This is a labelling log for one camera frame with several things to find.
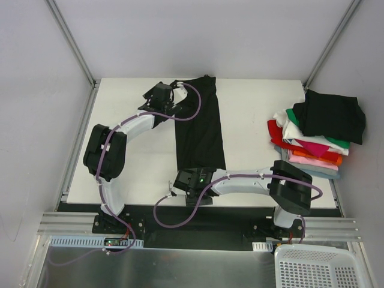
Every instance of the pink shirt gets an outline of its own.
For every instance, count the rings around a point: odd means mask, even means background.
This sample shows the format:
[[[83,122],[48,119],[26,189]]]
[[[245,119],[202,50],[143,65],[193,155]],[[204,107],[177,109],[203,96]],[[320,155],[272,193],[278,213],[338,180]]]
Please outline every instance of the pink shirt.
[[[319,167],[329,168],[329,169],[338,171],[338,167],[336,165],[333,165],[331,163],[324,162],[321,160],[317,160],[317,159],[293,155],[291,150],[288,150],[288,155],[289,155],[289,161],[292,163],[319,166]]]

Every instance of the orange shirt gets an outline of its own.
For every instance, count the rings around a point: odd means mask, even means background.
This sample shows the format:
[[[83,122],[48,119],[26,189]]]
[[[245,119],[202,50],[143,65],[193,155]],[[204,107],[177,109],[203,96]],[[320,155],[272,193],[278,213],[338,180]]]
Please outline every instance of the orange shirt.
[[[343,162],[343,158],[341,157],[341,155],[338,156],[336,161],[331,161],[331,160],[324,159],[324,158],[317,158],[316,156],[313,156],[313,155],[307,154],[307,153],[303,153],[301,151],[292,151],[292,153],[294,155],[296,155],[296,156],[302,156],[302,157],[307,157],[307,158],[318,159],[318,160],[321,160],[321,161],[324,161],[324,162],[332,163],[332,164],[334,164],[336,166],[340,166],[341,163]]]

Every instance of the black cloth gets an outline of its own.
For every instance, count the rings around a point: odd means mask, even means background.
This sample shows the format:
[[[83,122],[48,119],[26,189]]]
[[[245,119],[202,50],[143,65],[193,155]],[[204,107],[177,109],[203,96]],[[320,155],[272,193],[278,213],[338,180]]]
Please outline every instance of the black cloth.
[[[362,144],[365,114],[356,97],[320,94],[308,90],[293,112],[304,136],[325,136]]]
[[[205,75],[183,80],[200,93],[202,105],[199,114],[190,121],[175,121],[176,157],[178,170],[198,167],[226,169],[220,113],[216,96],[216,77]],[[180,102],[182,110],[175,116],[192,116],[199,105],[196,93],[189,87],[187,97]]]

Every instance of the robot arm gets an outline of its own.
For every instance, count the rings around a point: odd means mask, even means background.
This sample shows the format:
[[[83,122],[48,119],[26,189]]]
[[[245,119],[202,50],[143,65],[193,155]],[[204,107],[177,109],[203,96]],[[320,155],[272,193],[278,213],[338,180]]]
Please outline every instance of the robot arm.
[[[187,90],[179,83],[175,87],[158,83],[143,95],[146,103],[140,106],[133,115],[140,115],[125,124],[118,124],[117,129],[107,146],[106,154],[100,170],[100,181],[103,186],[105,202],[110,210],[119,215],[124,208],[124,200],[117,187],[117,178],[124,168],[125,150],[127,144],[145,131],[157,127],[167,118],[158,115],[146,114],[145,112],[157,112],[163,115],[172,116],[181,110],[178,105],[187,97]],[[101,124],[92,129],[91,136],[84,154],[83,163],[90,174],[96,175],[97,167],[101,158],[108,134],[111,129]],[[110,214],[104,205],[103,212]]]
[[[271,196],[278,204],[274,211],[274,224],[290,228],[298,215],[308,215],[311,205],[311,188],[290,181],[288,177],[303,184],[311,184],[312,177],[285,161],[275,161],[273,167],[254,171],[225,171],[212,168],[180,170],[172,193],[186,194],[187,206],[210,205],[212,197],[229,193],[254,193]],[[198,203],[202,191],[209,186]]]

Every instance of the white wall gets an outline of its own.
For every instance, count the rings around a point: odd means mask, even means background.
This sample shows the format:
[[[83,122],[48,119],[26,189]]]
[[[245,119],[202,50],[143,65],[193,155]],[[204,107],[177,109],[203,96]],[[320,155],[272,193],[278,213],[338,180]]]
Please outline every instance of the white wall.
[[[97,79],[306,80],[350,0],[57,0]]]
[[[362,146],[352,145],[338,184],[356,217],[378,283],[384,283],[384,1],[364,1],[312,89],[359,98],[367,116]]]
[[[88,95],[89,85],[44,1],[3,1],[1,287],[19,287],[41,215],[57,200]]]

